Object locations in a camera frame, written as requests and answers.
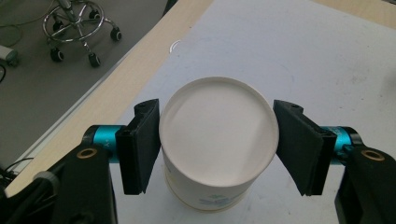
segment chair caster wheel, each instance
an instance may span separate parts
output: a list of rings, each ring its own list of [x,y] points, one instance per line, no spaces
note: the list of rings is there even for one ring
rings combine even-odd
[[[60,52],[58,48],[54,48],[50,50],[50,57],[56,63],[59,63],[64,60],[64,54]]]
[[[100,19],[100,14],[99,11],[97,9],[94,9],[90,12],[90,19],[93,20],[99,20]]]
[[[120,41],[122,39],[120,28],[113,28],[113,30],[111,30],[110,36],[114,41]]]
[[[88,55],[88,59],[90,60],[90,64],[92,67],[99,67],[100,66],[100,59],[96,56],[95,53],[90,53]]]

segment table surface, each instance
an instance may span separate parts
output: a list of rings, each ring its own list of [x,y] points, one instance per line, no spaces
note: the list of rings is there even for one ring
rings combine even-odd
[[[387,26],[396,28],[394,23],[396,13],[392,13],[396,8],[394,5],[374,0],[318,1],[322,5],[346,12],[344,13],[305,0],[295,3],[289,1],[277,3],[278,1],[271,0],[265,3],[247,1],[244,3],[245,7],[238,6],[237,1],[225,4],[225,0],[217,0],[212,7],[209,7],[212,2],[212,0],[180,0],[62,124],[62,127],[43,146],[40,154],[7,188],[7,193],[13,195],[20,191],[37,172],[48,169],[74,148],[80,142],[87,127],[92,124],[126,123],[133,117],[130,111],[135,103],[160,94],[160,100],[165,104],[170,95],[183,84],[198,77],[219,75],[219,73],[222,75],[226,73],[225,76],[238,78],[252,85],[263,93],[270,103],[280,97],[305,107],[308,117],[319,124],[358,127],[359,130],[364,130],[365,136],[368,135],[367,145],[380,147],[379,149],[393,157],[396,156],[392,148],[395,146],[395,140],[389,139],[390,135],[396,132],[394,120],[389,120],[396,111],[393,101],[396,79],[394,67],[387,59],[396,52],[394,44],[396,42],[392,41],[396,33],[387,28]],[[224,13],[220,13],[224,15],[219,14],[220,8],[224,8]],[[351,14],[365,20],[350,16]],[[259,30],[247,28],[246,24],[254,23],[255,16],[258,15],[268,22],[265,22]],[[262,35],[266,37],[265,44],[261,43]],[[179,46],[169,54],[170,46],[179,39],[182,39]],[[284,45],[274,51],[272,47],[279,42]],[[257,49],[265,49],[270,53],[255,50],[254,46],[259,43],[260,47]],[[235,55],[230,47],[240,55]],[[270,74],[279,75],[257,76],[260,68],[267,69]],[[175,71],[174,77],[169,75],[172,71]],[[324,71],[324,74],[317,77],[299,76],[299,74],[315,74],[318,71]],[[326,88],[316,85],[322,82],[328,83]],[[370,122],[373,116],[380,117],[377,119],[378,122]],[[246,199],[235,208],[203,217],[200,213],[177,205],[170,193],[163,193],[167,189],[163,184],[162,164],[157,162],[148,189],[149,191],[150,188],[156,188],[152,189],[153,193],[134,199],[122,197],[120,183],[115,183],[119,208],[130,206],[132,211],[144,213],[145,209],[151,206],[163,207],[164,203],[170,203],[172,206],[149,219],[144,215],[132,216],[128,213],[129,210],[121,209],[120,223],[130,223],[131,220],[136,223],[143,220],[156,223],[161,218],[174,223],[182,223],[186,220],[199,223],[202,219],[254,223],[262,221],[263,218],[260,216],[261,209],[258,208],[268,204],[263,203],[262,199],[266,199],[275,209],[281,211],[266,210],[269,213],[267,217],[272,223],[277,223],[279,220],[283,222],[300,220],[304,223],[307,223],[307,220],[312,223],[318,223],[318,220],[327,223],[336,220],[332,200],[338,188],[342,167],[334,167],[330,170],[326,192],[332,193],[320,198],[302,198],[293,187],[281,162],[275,158],[272,164],[268,167],[268,171],[260,176],[260,180],[253,186]],[[112,165],[111,170],[113,179],[120,179],[117,167]],[[266,179],[274,180],[273,184],[265,185]],[[267,194],[262,194],[259,189],[267,189]],[[308,216],[308,219],[306,217],[303,219],[295,215],[309,209],[312,213],[316,213],[314,217]],[[289,215],[283,219],[276,219],[285,213]]]

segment paper cup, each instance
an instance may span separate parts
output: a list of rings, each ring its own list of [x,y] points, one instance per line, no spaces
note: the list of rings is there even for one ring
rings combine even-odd
[[[178,90],[160,119],[165,179],[185,204],[221,211],[236,204],[275,156],[276,116],[247,84],[227,77]]]

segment chair base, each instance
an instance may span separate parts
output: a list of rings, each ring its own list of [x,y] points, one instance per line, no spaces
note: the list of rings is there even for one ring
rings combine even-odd
[[[81,42],[88,52],[91,66],[100,66],[99,58],[91,51],[86,39],[96,34],[106,22],[113,27],[110,37],[114,41],[120,41],[122,38],[120,28],[107,19],[103,9],[92,1],[58,0],[58,2],[60,5],[55,7],[43,21],[43,31],[47,36],[51,59],[55,62],[64,60],[64,55],[54,43]]]

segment gray floor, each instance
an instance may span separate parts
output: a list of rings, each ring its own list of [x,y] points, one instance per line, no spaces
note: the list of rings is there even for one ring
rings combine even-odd
[[[15,24],[44,15],[50,0],[0,0],[0,23]],[[22,25],[22,39],[13,46],[20,54],[17,67],[7,66],[0,83],[0,167],[14,162],[161,18],[166,0],[94,0],[122,31],[114,42],[111,26],[88,40],[101,59],[92,68],[80,43],[60,45],[62,63],[54,63],[42,32],[42,19]],[[12,27],[0,29],[0,45],[18,37]]]

